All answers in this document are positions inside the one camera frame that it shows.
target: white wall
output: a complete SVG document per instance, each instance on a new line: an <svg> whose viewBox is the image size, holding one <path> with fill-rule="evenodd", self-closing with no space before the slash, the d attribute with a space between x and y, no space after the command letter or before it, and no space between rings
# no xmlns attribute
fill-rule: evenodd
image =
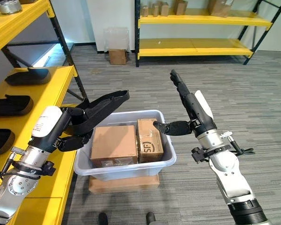
<svg viewBox="0 0 281 225"><path fill-rule="evenodd" d="M164 0L173 5L173 0ZM141 0L143 5L151 5L155 0ZM271 0L277 5L281 0ZM130 48L134 49L134 0L88 0L98 51L104 50L104 29L110 26L127 27L130 34ZM252 10L256 3L252 0L235 0L232 9ZM208 0L188 0L188 8L206 8ZM262 3L260 14L272 19L276 9ZM141 25L140 38L237 38L242 26L199 25L199 24L148 24ZM265 28L258 28L256 39ZM242 42L251 48L253 27L243 37ZM260 50L281 51L281 14L263 43Z"/></svg>
<svg viewBox="0 0 281 225"><path fill-rule="evenodd" d="M51 2L67 42L95 42L86 0L52 0Z"/></svg>
<svg viewBox="0 0 281 225"><path fill-rule="evenodd" d="M104 30L127 27L130 49L134 49L134 0L88 0L98 51L104 51Z"/></svg>

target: black shelf frame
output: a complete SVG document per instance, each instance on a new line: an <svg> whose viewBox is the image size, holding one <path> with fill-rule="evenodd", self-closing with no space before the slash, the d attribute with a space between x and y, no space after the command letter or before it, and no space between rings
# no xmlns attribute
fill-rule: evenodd
<svg viewBox="0 0 281 225"><path fill-rule="evenodd" d="M85 92L85 89L82 85L82 82L81 82L81 79L79 77L79 74L78 74L78 71L77 71L77 68L76 68L76 65L73 61L73 58L72 58L72 55L71 55L71 52L69 50L69 48L67 47L67 43L65 41L65 37L61 31L61 28L60 28L60 25L59 25L59 22L57 20L57 17L56 17L56 14L54 12L54 17L50 18L50 21L52 23L52 26L54 28L54 31L55 31L55 34L57 36L57 39L58 40L54 40L54 41L38 41L38 42L20 42L20 43L10 43L10 44L7 44L5 45L3 48L2 48L2 52L3 54L6 56L6 58L8 59L8 61L12 64L13 67L15 68L20 68L20 63L24 64L25 66L27 67L33 67L31 64L29 64L28 62L26 62L25 60L21 59L20 57L16 56L15 54L13 54L12 52L10 52L10 50L8 49L9 46L25 46L25 45L47 45L47 44L60 44L63 52L64 52L64 55L66 57L66 61L67 63L69 64L69 66L74 66L76 72L77 72L77 76L74 77L77 85L78 85L78 88L79 88L79 91L82 95L79 96L77 95L75 92L71 91L70 89L67 90L67 92L73 96L75 96L77 99L83 101L84 98L88 98L86 92Z"/></svg>

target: gray carpet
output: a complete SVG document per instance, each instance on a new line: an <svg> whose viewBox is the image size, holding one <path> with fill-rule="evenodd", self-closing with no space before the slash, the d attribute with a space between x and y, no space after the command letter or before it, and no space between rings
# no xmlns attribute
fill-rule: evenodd
<svg viewBox="0 0 281 225"><path fill-rule="evenodd" d="M247 66L241 57L179 57L145 59L140 67L130 54L127 65L110 65L107 54L94 46L72 51L88 97L129 89L130 100L117 111L160 110L167 121L187 120L178 93L169 79L176 69L189 89L200 89L213 110L220 132L231 130L239 145L256 155L241 156L240 169L265 214L281 225L281 52L259 51ZM78 92L74 82L71 89ZM67 94L65 103L77 103ZM234 221L207 163L196 164L193 135L172 137L174 165L162 169L159 188L94 195L87 176L72 182L64 225L96 225L101 211L111 225L145 225L152 211L167 225L231 225Z"/></svg>

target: yellow shelving unit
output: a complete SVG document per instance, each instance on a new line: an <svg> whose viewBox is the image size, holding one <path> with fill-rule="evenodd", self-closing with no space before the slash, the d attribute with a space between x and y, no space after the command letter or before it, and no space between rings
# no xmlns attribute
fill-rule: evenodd
<svg viewBox="0 0 281 225"><path fill-rule="evenodd" d="M54 17L49 0L23 4L22 11L15 14L3 15L0 13L0 49L45 12L49 17Z"/></svg>
<svg viewBox="0 0 281 225"><path fill-rule="evenodd" d="M261 41L265 38L273 23L281 13L281 5L270 5L278 8L275 16L268 21L258 15L261 2L258 0L252 11L231 10L227 17L211 16L207 9L187 8L185 15L175 15L170 8L168 16L152 16L152 9L148 16L141 15L141 0L135 0L135 65L139 66L140 57L146 56L193 56L193 55L243 55L246 57L244 65L248 63L256 52ZM141 25L146 24L212 24L212 25L238 25L243 26L238 39L206 39L206 38L167 38L167 39L140 39ZM252 49L241 43L241 39L248 26L264 27L265 31Z"/></svg>
<svg viewBox="0 0 281 225"><path fill-rule="evenodd" d="M253 52L237 39L168 38L141 39L141 56L187 56L187 55L247 55Z"/></svg>
<svg viewBox="0 0 281 225"><path fill-rule="evenodd" d="M15 14L3 15L0 13L0 49L14 67L20 67L17 62L20 59L14 54L8 53L8 43L43 13L47 13L58 38L58 41L52 42L61 44L70 66L48 67L52 78L46 84L10 86L5 81L0 84L0 98L5 98L5 94L29 95L34 102L31 112L24 116L0 117L0 128L12 130L15 134L13 146L21 149L26 149L32 129L48 105L61 106L67 91L79 99L87 98L50 0L37 0L34 3L22 4L22 11ZM15 68L10 73L25 70L27 69ZM68 90L73 77L83 98ZM9 152L6 152L0 155L0 170L9 154ZM60 152L56 150L49 156L48 160L55 164L54 175L52 177L44 176L39 180L38 186L24 199L20 208L8 223L9 225L61 224L73 176L75 155L76 151Z"/></svg>
<svg viewBox="0 0 281 225"><path fill-rule="evenodd" d="M43 110L48 105L61 106L72 77L77 75L74 66L47 67L47 69L52 78L46 84L10 86L5 81L0 84L0 98L4 98L5 94L29 95L34 102L32 111L24 116L0 117L0 128L7 128L14 132L16 147L26 149L32 128ZM11 74L25 70L27 69L15 68ZM0 155L0 169L9 154L10 152L6 152ZM9 225L31 224L32 221L34 225L61 224L73 175L75 155L76 151L57 150L49 156L48 160L55 163L56 172L52 177L44 176L40 179L36 189L23 201L16 215L8 223ZM40 210L36 211L34 204L38 205L37 208Z"/></svg>
<svg viewBox="0 0 281 225"><path fill-rule="evenodd" d="M228 17L209 15L206 9L188 8L185 15L175 15L171 9L168 16L140 16L141 24L220 24L220 25L243 25L264 26L268 30L272 23L250 11L230 11Z"/></svg>

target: transparent plastic bag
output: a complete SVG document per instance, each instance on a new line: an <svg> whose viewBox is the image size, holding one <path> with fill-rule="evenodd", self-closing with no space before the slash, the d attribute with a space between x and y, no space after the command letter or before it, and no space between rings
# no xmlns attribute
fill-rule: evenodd
<svg viewBox="0 0 281 225"><path fill-rule="evenodd" d="M109 27L104 30L105 45L104 51L109 49L126 49L129 48L129 31L127 27Z"/></svg>

